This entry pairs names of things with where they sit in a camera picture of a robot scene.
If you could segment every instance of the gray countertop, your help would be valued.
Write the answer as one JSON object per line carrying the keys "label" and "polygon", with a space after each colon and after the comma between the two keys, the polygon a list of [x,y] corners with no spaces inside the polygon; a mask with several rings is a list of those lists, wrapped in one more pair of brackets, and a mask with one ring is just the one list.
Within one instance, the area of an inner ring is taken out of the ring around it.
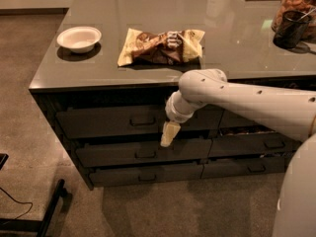
{"label": "gray countertop", "polygon": [[76,55],[52,40],[30,90],[63,91],[87,88],[177,85],[179,67],[118,67],[128,28],[153,34],[199,29],[201,69],[222,69],[228,79],[316,74],[316,44],[294,53],[273,44],[271,29],[279,1],[245,0],[74,0],[56,37],[77,26],[102,32],[100,45]]}

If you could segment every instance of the white bowl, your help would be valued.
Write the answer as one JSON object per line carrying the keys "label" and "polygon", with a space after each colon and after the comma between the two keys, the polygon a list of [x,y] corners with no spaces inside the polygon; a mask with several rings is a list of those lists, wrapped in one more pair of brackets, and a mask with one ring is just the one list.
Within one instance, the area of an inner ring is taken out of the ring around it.
{"label": "white bowl", "polygon": [[62,32],[57,43],[76,53],[91,51],[100,40],[101,33],[98,29],[91,27],[76,27]]}

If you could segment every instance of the concrete floor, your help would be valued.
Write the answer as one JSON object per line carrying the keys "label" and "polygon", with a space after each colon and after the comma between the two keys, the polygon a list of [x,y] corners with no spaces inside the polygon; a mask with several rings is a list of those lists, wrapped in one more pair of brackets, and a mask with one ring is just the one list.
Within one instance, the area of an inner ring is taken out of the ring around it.
{"label": "concrete floor", "polygon": [[[72,200],[56,211],[49,236],[271,236],[283,174],[86,187],[28,91],[62,19],[0,16],[0,153],[9,155],[0,187],[34,204],[22,218],[41,220],[62,178]],[[14,218],[28,208],[0,191],[0,217]]]}

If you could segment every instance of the black cable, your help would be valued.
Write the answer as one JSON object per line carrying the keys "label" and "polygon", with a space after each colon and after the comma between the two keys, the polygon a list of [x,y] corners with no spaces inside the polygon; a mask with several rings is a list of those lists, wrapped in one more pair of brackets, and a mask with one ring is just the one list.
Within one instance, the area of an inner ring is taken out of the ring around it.
{"label": "black cable", "polygon": [[30,201],[17,201],[16,199],[12,198],[12,196],[11,196],[10,194],[8,194],[5,190],[3,190],[1,187],[0,187],[0,190],[1,190],[6,196],[8,196],[11,200],[13,200],[13,201],[16,202],[16,203],[19,203],[19,204],[30,204],[30,205],[31,205],[30,208],[29,208],[26,212],[24,212],[24,213],[22,213],[21,215],[15,217],[14,219],[8,219],[8,221],[4,222],[2,225],[8,224],[8,223],[10,223],[12,220],[15,220],[15,219],[18,219],[18,218],[24,216],[25,214],[29,213],[30,210],[32,209],[32,207],[33,207],[33,203],[32,203],[32,202],[30,202]]}

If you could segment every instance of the glass jar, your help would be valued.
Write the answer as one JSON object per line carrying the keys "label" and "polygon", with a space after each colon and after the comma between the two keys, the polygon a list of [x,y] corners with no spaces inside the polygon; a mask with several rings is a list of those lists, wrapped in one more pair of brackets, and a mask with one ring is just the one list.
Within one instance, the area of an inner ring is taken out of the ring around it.
{"label": "glass jar", "polygon": [[[316,7],[316,0],[281,0],[280,7],[276,12],[272,23],[272,29],[277,30],[279,26],[282,15],[285,11],[296,10],[304,13],[308,13],[310,10]],[[305,31],[302,40],[309,40],[312,42],[316,41],[316,11],[310,14],[312,17],[312,22],[309,24],[307,30]]]}

